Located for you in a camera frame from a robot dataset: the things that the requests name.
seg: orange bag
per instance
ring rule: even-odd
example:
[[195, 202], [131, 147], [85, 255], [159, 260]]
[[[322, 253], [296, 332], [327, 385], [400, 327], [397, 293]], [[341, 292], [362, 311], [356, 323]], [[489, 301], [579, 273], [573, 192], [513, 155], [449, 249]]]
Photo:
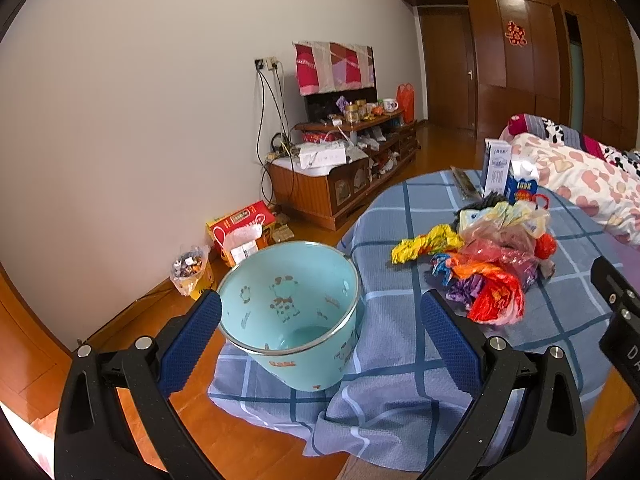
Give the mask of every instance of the orange bag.
[[404, 113], [404, 124], [413, 122], [415, 115], [415, 91], [414, 86], [411, 83], [400, 85], [398, 87], [398, 93], [396, 93], [396, 101]]

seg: wooden drawer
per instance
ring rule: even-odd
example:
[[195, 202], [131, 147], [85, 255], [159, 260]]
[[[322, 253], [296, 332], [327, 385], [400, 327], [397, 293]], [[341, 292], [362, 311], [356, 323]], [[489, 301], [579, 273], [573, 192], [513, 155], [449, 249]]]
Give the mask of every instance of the wooden drawer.
[[400, 159], [406, 158], [410, 153], [414, 152], [418, 148], [418, 139], [415, 136], [415, 132], [403, 137], [399, 143]]
[[369, 188], [369, 159], [334, 168], [327, 177], [331, 210], [336, 214]]

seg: red paper cut decoration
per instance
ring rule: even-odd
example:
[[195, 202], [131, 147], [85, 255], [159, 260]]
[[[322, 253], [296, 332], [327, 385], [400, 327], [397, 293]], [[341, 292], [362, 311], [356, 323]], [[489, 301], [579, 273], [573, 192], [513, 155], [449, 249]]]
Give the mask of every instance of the red paper cut decoration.
[[527, 44], [527, 40], [524, 38], [524, 28], [516, 25], [513, 20], [509, 20], [507, 23], [507, 32], [504, 35], [512, 45], [525, 46]]

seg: red pillowcase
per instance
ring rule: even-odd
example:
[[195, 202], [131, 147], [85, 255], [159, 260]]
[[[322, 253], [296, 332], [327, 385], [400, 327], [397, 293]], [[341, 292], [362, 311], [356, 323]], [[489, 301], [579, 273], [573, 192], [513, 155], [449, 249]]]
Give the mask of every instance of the red pillowcase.
[[529, 133], [524, 114], [512, 116], [511, 119], [509, 119], [508, 129], [512, 136]]

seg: wooden tv cabinet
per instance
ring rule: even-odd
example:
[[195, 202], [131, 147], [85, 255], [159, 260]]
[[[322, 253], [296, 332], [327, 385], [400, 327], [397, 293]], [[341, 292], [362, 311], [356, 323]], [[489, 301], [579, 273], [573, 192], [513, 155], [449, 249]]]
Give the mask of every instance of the wooden tv cabinet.
[[[399, 114], [382, 118], [383, 120], [357, 124], [357, 130], [364, 130], [389, 121]], [[323, 131], [322, 124], [301, 124], [298, 129], [305, 131]], [[375, 156], [387, 150], [398, 152], [400, 157], [396, 166], [379, 178], [372, 179], [369, 169], [369, 158], [356, 160], [350, 164], [333, 168], [326, 176], [306, 176], [300, 173], [269, 165], [269, 175], [273, 191], [283, 211], [296, 218], [305, 219], [313, 224], [338, 230], [350, 213], [358, 208], [367, 198], [372, 198], [382, 190], [385, 182], [415, 160], [415, 152], [419, 148], [416, 138], [418, 123], [406, 124], [392, 134], [386, 134], [386, 141], [380, 143], [380, 149], [364, 150], [367, 155]]]

